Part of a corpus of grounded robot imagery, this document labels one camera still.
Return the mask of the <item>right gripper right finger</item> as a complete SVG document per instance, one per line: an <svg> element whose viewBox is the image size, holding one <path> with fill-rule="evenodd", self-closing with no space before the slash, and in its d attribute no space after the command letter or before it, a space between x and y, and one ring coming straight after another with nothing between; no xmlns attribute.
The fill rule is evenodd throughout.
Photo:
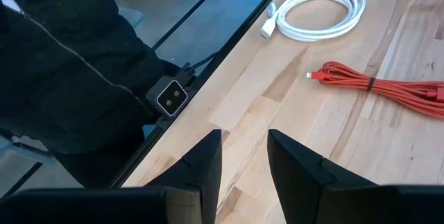
<svg viewBox="0 0 444 224"><path fill-rule="evenodd" d="M268 161L287 223L443 224L443 187L379 185L276 129Z"/></svg>

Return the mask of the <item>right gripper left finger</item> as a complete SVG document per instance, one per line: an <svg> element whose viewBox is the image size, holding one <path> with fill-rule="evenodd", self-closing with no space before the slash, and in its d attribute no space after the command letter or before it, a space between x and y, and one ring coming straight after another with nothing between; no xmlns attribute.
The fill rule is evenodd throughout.
<svg viewBox="0 0 444 224"><path fill-rule="evenodd" d="M215 129L143 187L21 191L1 201L1 224L214 223L221 167Z"/></svg>

